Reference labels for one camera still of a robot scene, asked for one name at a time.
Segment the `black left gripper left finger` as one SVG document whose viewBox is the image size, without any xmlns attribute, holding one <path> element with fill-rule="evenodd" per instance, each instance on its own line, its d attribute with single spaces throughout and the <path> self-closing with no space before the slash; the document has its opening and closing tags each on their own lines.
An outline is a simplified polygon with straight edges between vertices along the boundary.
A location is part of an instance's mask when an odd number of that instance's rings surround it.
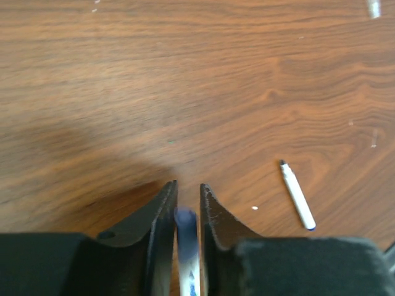
<svg viewBox="0 0 395 296">
<path fill-rule="evenodd" d="M 100 232 L 1 234 L 2 295 L 168 295 L 178 184 Z"/>
</svg>

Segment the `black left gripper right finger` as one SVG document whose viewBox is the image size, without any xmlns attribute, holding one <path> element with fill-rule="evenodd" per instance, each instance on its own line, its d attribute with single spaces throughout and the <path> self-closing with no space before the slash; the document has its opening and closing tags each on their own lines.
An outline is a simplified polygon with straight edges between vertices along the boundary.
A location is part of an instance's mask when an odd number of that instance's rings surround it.
<svg viewBox="0 0 395 296">
<path fill-rule="evenodd" d="M 200 187 L 207 295 L 384 295 L 386 261 L 360 237 L 264 237 Z"/>
</svg>

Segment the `white purple-tip marker pen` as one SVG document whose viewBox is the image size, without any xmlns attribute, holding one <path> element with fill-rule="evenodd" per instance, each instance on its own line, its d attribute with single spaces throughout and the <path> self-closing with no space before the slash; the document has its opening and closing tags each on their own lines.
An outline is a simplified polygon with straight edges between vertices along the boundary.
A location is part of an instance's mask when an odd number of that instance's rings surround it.
<svg viewBox="0 0 395 296">
<path fill-rule="evenodd" d="M 199 242 L 196 213 L 177 207 L 174 213 L 177 229 L 178 278 L 180 295 L 201 294 Z"/>
</svg>

